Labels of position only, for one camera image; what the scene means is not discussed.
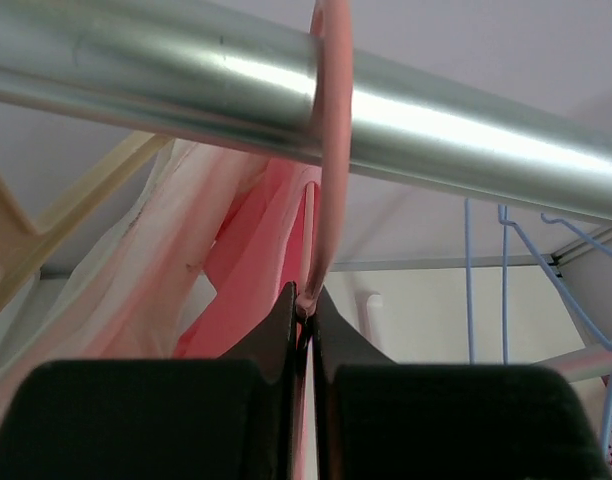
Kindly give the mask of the pink wire hanger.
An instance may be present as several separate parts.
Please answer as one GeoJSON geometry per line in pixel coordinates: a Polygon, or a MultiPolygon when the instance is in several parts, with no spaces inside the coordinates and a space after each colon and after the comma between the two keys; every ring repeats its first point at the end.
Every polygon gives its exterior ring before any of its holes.
{"type": "Polygon", "coordinates": [[[310,33],[320,39],[313,125],[322,148],[320,208],[314,210],[314,191],[307,189],[304,250],[310,263],[302,267],[304,281],[297,313],[314,315],[325,276],[341,241],[345,216],[352,137],[353,33],[347,1],[318,1],[310,33]]]}

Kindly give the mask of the beige wooden hanger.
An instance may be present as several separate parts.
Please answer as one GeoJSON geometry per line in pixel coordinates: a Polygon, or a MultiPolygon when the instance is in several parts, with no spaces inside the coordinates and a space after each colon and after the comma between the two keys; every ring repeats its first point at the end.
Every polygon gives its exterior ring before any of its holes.
{"type": "Polygon", "coordinates": [[[0,312],[86,217],[173,141],[168,135],[131,133],[35,220],[0,176],[0,312]]]}

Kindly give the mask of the cream white t shirt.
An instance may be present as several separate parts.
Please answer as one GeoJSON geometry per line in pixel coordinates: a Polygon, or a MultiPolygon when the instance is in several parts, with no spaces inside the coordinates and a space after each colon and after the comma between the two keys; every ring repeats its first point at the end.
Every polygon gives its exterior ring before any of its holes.
{"type": "Polygon", "coordinates": [[[267,163],[184,140],[162,149],[138,200],[74,269],[40,328],[0,357],[0,423],[42,363],[169,357],[223,221],[267,163]]]}

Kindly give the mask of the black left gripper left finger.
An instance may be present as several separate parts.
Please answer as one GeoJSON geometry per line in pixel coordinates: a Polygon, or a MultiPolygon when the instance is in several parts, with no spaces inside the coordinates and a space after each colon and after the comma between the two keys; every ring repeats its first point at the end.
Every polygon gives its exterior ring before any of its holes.
{"type": "Polygon", "coordinates": [[[216,359],[35,368],[0,425],[0,479],[289,479],[296,288],[216,359]]]}

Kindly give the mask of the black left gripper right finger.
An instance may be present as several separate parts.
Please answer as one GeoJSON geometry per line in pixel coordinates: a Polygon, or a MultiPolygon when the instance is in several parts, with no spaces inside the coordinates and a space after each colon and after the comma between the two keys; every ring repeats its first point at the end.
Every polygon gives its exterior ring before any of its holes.
{"type": "Polygon", "coordinates": [[[582,405],[532,365],[399,364],[338,312],[313,320],[323,479],[606,479],[582,405]]]}

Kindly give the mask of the pink t shirt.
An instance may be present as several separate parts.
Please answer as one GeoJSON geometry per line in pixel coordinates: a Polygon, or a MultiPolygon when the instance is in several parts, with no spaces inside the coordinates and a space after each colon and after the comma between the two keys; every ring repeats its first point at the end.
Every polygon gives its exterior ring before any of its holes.
{"type": "Polygon", "coordinates": [[[297,298],[311,264],[321,172],[269,162],[229,210],[204,264],[215,298],[184,331],[178,359],[197,360],[200,427],[190,479],[298,479],[308,332],[297,298]]]}

